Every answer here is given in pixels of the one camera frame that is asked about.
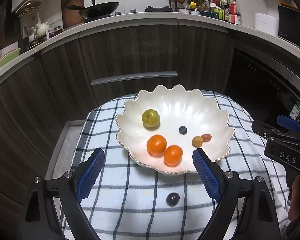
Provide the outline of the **person right hand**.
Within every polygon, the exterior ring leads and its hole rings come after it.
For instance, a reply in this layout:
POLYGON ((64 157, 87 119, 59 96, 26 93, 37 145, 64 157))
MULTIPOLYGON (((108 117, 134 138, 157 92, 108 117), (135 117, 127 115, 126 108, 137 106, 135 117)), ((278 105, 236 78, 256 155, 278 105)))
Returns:
POLYGON ((300 175, 296 177, 292 184, 292 197, 290 200, 290 208, 288 218, 294 222, 300 216, 300 175))

